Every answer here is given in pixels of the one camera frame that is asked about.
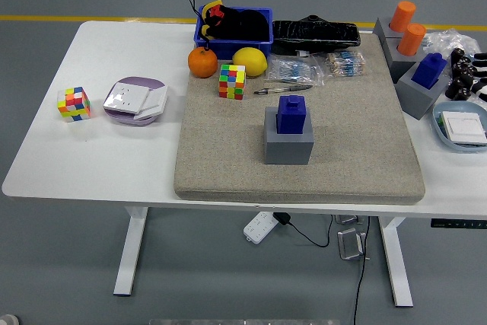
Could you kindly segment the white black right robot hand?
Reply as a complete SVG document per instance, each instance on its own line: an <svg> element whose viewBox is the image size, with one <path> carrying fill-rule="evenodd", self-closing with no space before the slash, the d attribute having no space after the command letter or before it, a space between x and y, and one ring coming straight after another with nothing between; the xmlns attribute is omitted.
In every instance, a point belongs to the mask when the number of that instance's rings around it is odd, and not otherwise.
<svg viewBox="0 0 487 325"><path fill-rule="evenodd" d="M483 101L486 101L486 60L486 53L476 53L471 63L474 77L471 91Z"/></svg>

